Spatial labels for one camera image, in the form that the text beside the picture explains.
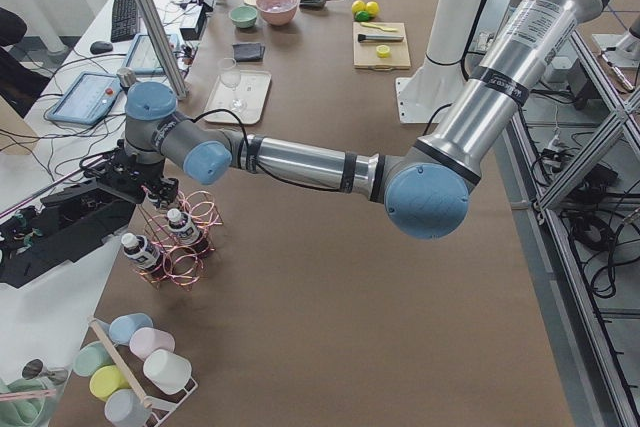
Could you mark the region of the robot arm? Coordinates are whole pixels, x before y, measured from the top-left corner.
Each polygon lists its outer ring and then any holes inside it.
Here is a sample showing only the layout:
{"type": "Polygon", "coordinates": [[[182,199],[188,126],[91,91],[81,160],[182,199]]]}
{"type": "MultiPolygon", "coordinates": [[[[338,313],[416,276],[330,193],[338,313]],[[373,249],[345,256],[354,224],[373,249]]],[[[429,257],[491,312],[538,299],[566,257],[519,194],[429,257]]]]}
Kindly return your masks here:
{"type": "Polygon", "coordinates": [[[104,191],[139,204],[172,202],[172,162],[203,185],[227,170],[264,173],[298,187],[356,192],[384,205],[391,222],[419,239],[454,231],[481,178],[480,163],[575,28],[610,0],[511,0],[491,47],[435,129],[401,157],[359,156],[229,129],[204,130],[182,114],[172,90],[134,83],[118,146],[86,170],[104,191]]]}

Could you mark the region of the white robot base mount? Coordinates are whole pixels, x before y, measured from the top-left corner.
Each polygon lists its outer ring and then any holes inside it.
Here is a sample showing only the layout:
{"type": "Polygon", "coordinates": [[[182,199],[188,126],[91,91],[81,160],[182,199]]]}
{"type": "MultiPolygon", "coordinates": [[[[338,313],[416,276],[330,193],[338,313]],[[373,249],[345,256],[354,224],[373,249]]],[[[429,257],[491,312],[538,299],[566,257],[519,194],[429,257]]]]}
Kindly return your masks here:
{"type": "Polygon", "coordinates": [[[462,62],[482,0],[438,0],[425,60],[411,77],[396,80],[399,120],[424,124],[452,103],[465,84],[462,62]]]}

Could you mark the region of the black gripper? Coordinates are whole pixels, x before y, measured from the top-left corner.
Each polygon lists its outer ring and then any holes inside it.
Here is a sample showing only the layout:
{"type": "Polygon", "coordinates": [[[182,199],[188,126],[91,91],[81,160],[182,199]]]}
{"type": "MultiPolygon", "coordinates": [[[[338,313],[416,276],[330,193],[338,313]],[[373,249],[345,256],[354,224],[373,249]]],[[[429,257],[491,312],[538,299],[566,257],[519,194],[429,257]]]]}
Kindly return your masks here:
{"type": "Polygon", "coordinates": [[[166,159],[150,152],[128,153],[124,146],[85,158],[79,167],[101,190],[133,204],[150,198],[157,211],[167,211],[178,197],[179,181],[164,175],[166,159]]]}

